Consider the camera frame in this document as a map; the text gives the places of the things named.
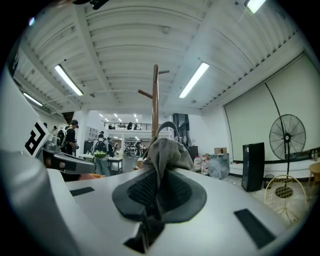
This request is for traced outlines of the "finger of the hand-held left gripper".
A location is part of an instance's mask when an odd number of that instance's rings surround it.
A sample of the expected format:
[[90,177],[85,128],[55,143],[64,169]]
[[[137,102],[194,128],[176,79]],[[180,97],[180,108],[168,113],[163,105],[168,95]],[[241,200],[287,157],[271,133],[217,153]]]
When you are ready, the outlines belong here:
[[96,170],[93,162],[63,153],[43,152],[43,163],[49,169],[65,174],[91,174]]

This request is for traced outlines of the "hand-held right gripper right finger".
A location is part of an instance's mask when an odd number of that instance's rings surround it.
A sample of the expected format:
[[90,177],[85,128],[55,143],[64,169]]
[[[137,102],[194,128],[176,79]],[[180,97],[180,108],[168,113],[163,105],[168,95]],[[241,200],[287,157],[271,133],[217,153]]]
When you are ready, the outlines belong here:
[[[283,249],[288,227],[261,201],[227,181],[183,169],[176,172],[199,183],[207,200],[190,221],[167,224],[149,256],[276,256]],[[248,210],[272,234],[262,248],[237,218],[241,210]]]

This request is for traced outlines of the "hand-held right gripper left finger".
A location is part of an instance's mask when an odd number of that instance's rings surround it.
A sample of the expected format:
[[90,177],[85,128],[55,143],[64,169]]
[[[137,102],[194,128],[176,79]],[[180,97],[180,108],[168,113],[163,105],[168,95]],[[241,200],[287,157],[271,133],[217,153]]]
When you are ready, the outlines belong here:
[[144,169],[110,177],[70,181],[72,192],[68,222],[80,248],[80,256],[158,256],[156,246],[148,246],[144,224],[123,217],[113,202],[120,185],[130,187],[151,175]]

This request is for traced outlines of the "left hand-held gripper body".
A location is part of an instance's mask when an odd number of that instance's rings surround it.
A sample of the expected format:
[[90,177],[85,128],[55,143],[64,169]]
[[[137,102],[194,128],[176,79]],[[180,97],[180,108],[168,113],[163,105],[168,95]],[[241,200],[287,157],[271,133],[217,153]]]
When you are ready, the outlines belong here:
[[2,73],[2,158],[26,155],[37,158],[42,151],[60,154],[54,137],[40,120],[8,71]]

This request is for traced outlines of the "grey cap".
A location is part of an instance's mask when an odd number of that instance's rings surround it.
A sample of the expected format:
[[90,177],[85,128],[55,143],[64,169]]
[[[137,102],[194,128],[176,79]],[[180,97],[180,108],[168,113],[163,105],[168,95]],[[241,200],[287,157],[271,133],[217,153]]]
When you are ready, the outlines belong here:
[[160,131],[171,128],[176,133],[177,126],[164,122],[144,154],[141,167],[155,170],[155,200],[161,219],[165,223],[183,223],[191,220],[207,200],[206,191],[194,180],[176,171],[182,169],[191,172],[194,169],[191,156],[181,140],[159,137]]

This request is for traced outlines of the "wooden coat rack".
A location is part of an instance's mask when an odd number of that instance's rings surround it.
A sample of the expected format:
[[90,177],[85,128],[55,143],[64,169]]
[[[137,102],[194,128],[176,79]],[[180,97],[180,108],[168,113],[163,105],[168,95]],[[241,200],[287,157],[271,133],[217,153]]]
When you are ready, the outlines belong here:
[[159,128],[159,75],[167,74],[170,70],[159,70],[157,64],[153,67],[153,79],[152,79],[152,94],[147,93],[141,89],[137,92],[152,100],[151,110],[151,138],[153,139]]

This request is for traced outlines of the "orange chair black legs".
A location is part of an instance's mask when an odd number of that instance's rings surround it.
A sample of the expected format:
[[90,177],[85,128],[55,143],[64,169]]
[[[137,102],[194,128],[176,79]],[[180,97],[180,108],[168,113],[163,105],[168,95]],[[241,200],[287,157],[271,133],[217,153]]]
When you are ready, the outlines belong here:
[[96,173],[83,173],[79,176],[78,181],[100,179],[105,177],[106,177],[105,175],[96,174]]

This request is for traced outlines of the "black green backpack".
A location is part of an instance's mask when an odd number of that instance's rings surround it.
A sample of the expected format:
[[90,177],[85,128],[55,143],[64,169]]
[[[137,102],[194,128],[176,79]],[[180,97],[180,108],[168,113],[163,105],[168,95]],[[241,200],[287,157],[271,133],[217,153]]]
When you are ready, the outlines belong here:
[[93,155],[97,159],[105,158],[107,155],[107,146],[105,142],[102,140],[98,140],[93,149]]

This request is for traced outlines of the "long ceiling light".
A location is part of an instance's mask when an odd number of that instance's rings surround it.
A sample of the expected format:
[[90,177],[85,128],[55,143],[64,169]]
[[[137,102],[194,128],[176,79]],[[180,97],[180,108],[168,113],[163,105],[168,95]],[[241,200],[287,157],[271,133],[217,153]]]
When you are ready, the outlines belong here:
[[34,98],[32,98],[30,95],[28,95],[27,93],[23,93],[23,95],[24,95],[24,97],[26,98],[26,99],[28,99],[29,101],[31,101],[33,104],[35,104],[35,105],[37,105],[37,106],[39,106],[39,107],[42,107],[43,106],[43,104],[42,103],[40,103],[39,101],[37,101],[36,99],[34,99]]
[[183,91],[180,93],[179,98],[184,99],[189,92],[193,89],[193,87],[197,84],[197,82],[200,80],[200,78],[205,74],[205,72],[209,69],[210,65],[202,62],[196,71],[194,72],[193,76],[183,89]]
[[74,81],[70,78],[70,76],[66,73],[63,67],[58,64],[54,67],[55,71],[59,74],[62,80],[75,92],[77,96],[83,96],[84,93],[80,90],[80,88],[74,83]]
[[251,13],[255,14],[266,1],[267,0],[245,0],[244,5]]

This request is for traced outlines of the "grey marbled box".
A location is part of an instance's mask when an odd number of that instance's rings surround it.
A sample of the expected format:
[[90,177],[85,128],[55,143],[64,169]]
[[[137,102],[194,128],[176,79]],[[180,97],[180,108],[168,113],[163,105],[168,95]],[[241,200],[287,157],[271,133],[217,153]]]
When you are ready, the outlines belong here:
[[230,173],[230,157],[228,153],[211,154],[209,156],[209,175],[223,180]]

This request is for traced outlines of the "white table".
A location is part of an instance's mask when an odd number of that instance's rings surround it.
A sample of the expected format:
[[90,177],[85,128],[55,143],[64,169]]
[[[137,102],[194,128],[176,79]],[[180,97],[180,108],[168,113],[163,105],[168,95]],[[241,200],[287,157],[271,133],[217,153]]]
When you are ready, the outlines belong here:
[[[87,160],[94,162],[95,157],[91,155],[90,153],[80,154],[78,156],[80,159]],[[110,169],[110,172],[116,173],[116,174],[122,174],[123,173],[123,158],[122,157],[107,157],[108,167]]]

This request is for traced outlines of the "black mezzanine railing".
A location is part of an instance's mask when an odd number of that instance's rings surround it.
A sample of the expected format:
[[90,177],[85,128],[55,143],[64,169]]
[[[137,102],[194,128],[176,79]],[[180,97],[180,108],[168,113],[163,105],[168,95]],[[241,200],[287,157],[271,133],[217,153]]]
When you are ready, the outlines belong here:
[[119,130],[119,131],[151,131],[151,123],[135,123],[135,122],[107,122],[102,121],[104,127],[107,130]]

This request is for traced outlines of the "large pale roller screen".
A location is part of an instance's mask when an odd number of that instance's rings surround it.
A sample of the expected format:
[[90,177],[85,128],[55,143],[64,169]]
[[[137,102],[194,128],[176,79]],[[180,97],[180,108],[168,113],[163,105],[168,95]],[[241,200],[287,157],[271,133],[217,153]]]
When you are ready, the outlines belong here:
[[278,158],[270,147],[270,129],[279,115],[298,117],[306,131],[304,150],[320,147],[320,74],[302,55],[265,84],[225,106],[233,159],[243,159],[243,146],[264,143],[265,160]]

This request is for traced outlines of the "black standing fan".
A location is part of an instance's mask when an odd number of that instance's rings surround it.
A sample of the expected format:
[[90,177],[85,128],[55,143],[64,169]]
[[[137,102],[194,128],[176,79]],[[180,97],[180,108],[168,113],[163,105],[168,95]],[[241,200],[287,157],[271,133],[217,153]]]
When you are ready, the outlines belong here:
[[293,195],[289,182],[293,180],[290,174],[291,162],[303,152],[306,144],[306,129],[302,121],[293,114],[281,114],[275,97],[270,93],[276,108],[278,118],[273,122],[269,131],[269,145],[273,154],[287,164],[286,174],[280,180],[283,185],[275,189],[274,194],[281,199]]

